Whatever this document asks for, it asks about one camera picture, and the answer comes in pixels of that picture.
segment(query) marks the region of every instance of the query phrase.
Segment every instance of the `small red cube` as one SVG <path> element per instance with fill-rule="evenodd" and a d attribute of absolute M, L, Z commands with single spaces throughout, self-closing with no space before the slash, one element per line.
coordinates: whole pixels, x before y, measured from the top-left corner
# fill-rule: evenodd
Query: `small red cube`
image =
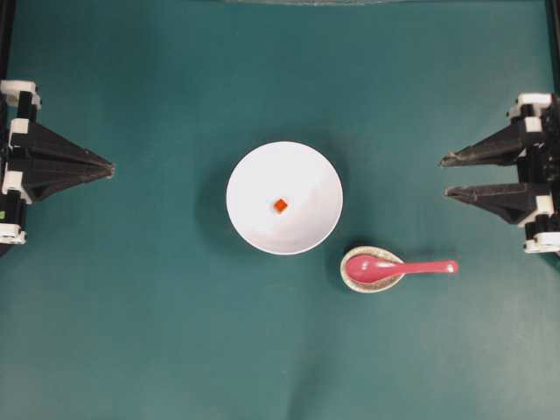
<path fill-rule="evenodd" d="M 283 199 L 279 199 L 276 201 L 276 203 L 274 203 L 274 208 L 276 209 L 276 212 L 280 214 L 286 208 L 288 208 L 288 203 L 286 203 Z"/>

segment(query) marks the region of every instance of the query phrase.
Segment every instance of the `black metal frame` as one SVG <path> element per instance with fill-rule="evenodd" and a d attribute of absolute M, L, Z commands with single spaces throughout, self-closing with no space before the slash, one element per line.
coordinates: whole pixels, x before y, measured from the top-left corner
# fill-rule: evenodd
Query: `black metal frame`
<path fill-rule="evenodd" d="M 0 0 L 0 80 L 6 79 L 16 0 Z"/>
<path fill-rule="evenodd" d="M 554 89 L 560 93 L 560 0 L 546 0 Z"/>

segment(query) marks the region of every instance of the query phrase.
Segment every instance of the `white bowl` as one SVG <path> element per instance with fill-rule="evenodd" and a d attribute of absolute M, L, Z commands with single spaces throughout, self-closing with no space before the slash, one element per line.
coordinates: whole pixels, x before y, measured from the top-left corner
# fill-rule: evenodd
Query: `white bowl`
<path fill-rule="evenodd" d="M 278 212 L 274 205 L 284 200 Z M 293 255 L 319 245 L 342 211 L 342 185 L 331 163 L 301 143 L 276 142 L 252 150 L 229 178 L 227 212 L 255 248 Z"/>

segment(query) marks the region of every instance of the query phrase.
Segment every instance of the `green tabletop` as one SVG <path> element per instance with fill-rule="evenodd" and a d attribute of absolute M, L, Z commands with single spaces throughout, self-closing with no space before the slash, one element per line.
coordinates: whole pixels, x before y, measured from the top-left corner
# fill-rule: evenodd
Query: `green tabletop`
<path fill-rule="evenodd" d="M 0 262 L 3 420 L 558 417 L 556 260 L 442 195 L 515 170 L 438 168 L 553 89 L 543 1 L 20 1 L 9 76 L 117 172 L 32 206 Z M 235 164 L 278 140 L 345 193 L 297 256 L 225 208 Z M 461 272 L 361 295 L 339 273 L 355 244 Z"/>

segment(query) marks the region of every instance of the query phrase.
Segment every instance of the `pink spoon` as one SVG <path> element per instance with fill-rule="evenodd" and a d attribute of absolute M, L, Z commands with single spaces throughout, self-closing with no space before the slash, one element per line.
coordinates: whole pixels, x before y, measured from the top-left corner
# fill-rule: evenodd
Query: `pink spoon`
<path fill-rule="evenodd" d="M 453 260 L 400 263 L 372 255 L 357 255 L 348 260 L 345 270 L 355 282 L 367 284 L 401 274 L 456 273 L 459 265 Z"/>

